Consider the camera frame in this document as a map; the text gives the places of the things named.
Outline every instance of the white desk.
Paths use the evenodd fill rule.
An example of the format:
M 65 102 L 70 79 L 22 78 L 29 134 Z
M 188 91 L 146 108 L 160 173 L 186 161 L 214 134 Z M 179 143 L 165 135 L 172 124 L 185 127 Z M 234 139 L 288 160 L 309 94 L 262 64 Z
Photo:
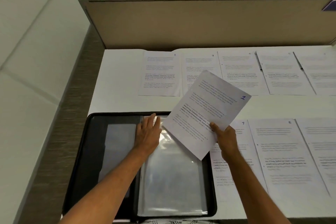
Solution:
M 181 97 L 138 96 L 143 50 L 105 50 L 89 114 L 94 112 L 171 111 Z M 336 118 L 336 97 L 253 96 L 237 119 L 252 118 Z M 276 199 L 287 217 L 334 217 L 336 199 L 309 198 L 303 204 L 287 198 Z M 208 219 L 245 219 L 243 206 L 217 202 L 215 216 Z

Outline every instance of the cubicle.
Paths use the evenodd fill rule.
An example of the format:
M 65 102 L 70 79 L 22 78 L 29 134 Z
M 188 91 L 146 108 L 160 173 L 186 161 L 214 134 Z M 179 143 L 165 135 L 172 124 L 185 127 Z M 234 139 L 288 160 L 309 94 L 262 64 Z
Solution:
M 105 48 L 92 113 L 170 112 L 181 97 L 138 96 L 143 50 L 301 46 L 334 49 L 332 0 L 79 0 Z M 336 118 L 335 96 L 253 96 L 238 119 Z M 336 199 L 277 201 L 287 217 L 335 217 Z M 239 199 L 206 219 L 244 219 Z

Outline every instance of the hand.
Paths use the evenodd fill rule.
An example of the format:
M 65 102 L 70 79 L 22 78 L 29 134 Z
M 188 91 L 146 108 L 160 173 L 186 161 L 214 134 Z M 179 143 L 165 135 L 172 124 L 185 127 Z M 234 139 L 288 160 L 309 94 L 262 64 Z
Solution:
M 222 151 L 222 157 L 226 162 L 241 156 L 237 144 L 236 131 L 231 126 L 228 126 L 222 131 L 215 123 L 211 122 L 210 127 L 217 135 L 217 143 Z
M 157 117 L 153 125 L 155 113 L 144 118 L 142 123 L 136 126 L 134 149 L 138 149 L 147 157 L 153 153 L 159 145 L 159 138 L 162 129 L 160 128 L 160 117 Z

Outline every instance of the tan fabric panel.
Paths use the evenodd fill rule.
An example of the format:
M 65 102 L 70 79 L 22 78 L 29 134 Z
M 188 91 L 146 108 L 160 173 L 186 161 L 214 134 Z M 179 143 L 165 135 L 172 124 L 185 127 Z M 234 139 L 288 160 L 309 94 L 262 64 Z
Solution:
M 106 48 L 325 45 L 336 38 L 330 0 L 87 1 Z

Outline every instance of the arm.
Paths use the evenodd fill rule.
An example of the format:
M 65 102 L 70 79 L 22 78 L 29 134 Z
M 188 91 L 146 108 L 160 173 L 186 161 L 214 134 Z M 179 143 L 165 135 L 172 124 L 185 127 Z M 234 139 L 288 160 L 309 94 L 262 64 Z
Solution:
M 240 154 L 235 130 L 228 126 L 225 131 L 222 131 L 214 123 L 210 123 L 210 126 L 217 135 L 222 157 L 229 165 L 248 222 L 250 224 L 290 224 Z
M 111 224 L 142 164 L 159 144 L 160 117 L 155 113 L 136 127 L 134 147 L 126 158 L 87 193 L 59 224 Z

